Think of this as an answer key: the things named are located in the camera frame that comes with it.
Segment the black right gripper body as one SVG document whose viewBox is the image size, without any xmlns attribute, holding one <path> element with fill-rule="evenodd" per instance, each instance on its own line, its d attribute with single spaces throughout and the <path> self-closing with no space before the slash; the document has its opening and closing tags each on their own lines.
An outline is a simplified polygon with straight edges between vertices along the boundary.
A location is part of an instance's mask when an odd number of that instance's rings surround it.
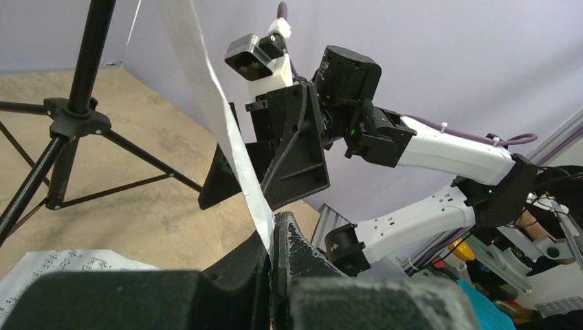
<svg viewBox="0 0 583 330">
<path fill-rule="evenodd" d="M 251 115 L 256 141 L 250 155 L 319 154 L 319 104 L 312 82 L 300 82 L 256 97 L 245 110 Z"/>
</svg>

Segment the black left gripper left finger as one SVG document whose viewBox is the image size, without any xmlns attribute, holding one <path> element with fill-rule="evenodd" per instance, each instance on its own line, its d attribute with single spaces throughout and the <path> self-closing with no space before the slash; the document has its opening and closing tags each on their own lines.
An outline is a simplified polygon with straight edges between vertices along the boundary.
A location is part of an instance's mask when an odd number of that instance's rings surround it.
<svg viewBox="0 0 583 330">
<path fill-rule="evenodd" d="M 205 270 L 54 272 L 4 329 L 268 329 L 270 258 L 258 234 Z"/>
</svg>

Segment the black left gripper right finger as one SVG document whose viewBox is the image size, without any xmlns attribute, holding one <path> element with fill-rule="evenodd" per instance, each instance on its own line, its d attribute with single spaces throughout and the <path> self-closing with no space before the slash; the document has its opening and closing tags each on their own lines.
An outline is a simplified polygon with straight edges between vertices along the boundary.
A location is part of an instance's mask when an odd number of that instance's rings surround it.
<svg viewBox="0 0 583 330">
<path fill-rule="evenodd" d="M 274 216 L 274 329 L 478 329 L 469 298 L 441 278 L 352 278 L 302 234 L 292 212 Z"/>
</svg>

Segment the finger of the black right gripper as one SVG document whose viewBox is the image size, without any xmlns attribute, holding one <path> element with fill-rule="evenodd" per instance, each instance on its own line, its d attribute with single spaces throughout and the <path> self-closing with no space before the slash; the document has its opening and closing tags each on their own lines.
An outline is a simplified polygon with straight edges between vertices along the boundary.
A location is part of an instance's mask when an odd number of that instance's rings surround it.
<svg viewBox="0 0 583 330">
<path fill-rule="evenodd" d="M 263 194 L 276 210 L 329 187 L 322 148 L 323 121 L 319 106 L 319 154 L 290 155 L 290 148 L 274 156 L 262 181 Z"/>
<path fill-rule="evenodd" d="M 237 125 L 239 125 L 235 104 L 233 102 L 229 102 L 229 106 Z M 245 143 L 245 147 L 250 155 L 254 172 L 258 178 L 259 183 L 261 184 L 262 170 L 261 165 L 259 165 L 261 162 L 261 157 L 258 155 L 258 147 L 254 146 L 257 143 L 258 142 L 248 142 Z M 240 193 L 241 191 L 242 190 L 237 181 L 237 178 L 231 169 L 225 155 L 223 154 L 221 147 L 217 143 L 210 169 L 206 176 L 205 182 L 203 183 L 201 191 L 199 192 L 199 207 L 202 210 L 209 209 L 221 203 L 222 201 Z"/>
</svg>

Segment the black folding music stand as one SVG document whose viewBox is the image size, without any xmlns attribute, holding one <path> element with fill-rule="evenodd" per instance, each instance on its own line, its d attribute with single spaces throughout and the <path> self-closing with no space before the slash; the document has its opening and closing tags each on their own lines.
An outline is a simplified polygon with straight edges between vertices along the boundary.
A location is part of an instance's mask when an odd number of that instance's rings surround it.
<svg viewBox="0 0 583 330">
<path fill-rule="evenodd" d="M 98 101 L 92 92 L 115 6 L 115 1 L 91 1 L 68 98 L 46 98 L 43 104 L 1 102 L 2 112 L 52 119 L 50 141 L 36 161 L 24 151 L 6 126 L 1 126 L 2 134 L 31 166 L 27 177 L 1 214 L 2 242 L 41 207 L 60 210 L 165 179 L 175 179 L 201 192 L 201 185 L 113 131 L 110 119 L 96 109 Z M 88 135 L 107 139 L 155 167 L 161 175 L 66 200 L 78 143 Z"/>
</svg>

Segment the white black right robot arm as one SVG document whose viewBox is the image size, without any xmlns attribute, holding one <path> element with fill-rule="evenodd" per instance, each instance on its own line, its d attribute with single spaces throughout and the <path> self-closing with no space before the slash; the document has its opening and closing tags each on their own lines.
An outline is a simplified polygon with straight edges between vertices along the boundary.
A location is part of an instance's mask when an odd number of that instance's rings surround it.
<svg viewBox="0 0 583 330">
<path fill-rule="evenodd" d="M 243 149 L 268 206 L 329 202 L 348 217 L 324 252 L 349 276 L 425 265 L 464 230 L 516 220 L 533 188 L 537 166 L 508 142 L 377 106 L 369 56 L 328 45 L 305 78 L 284 45 L 232 43 L 225 63 L 250 89 Z"/>
</svg>

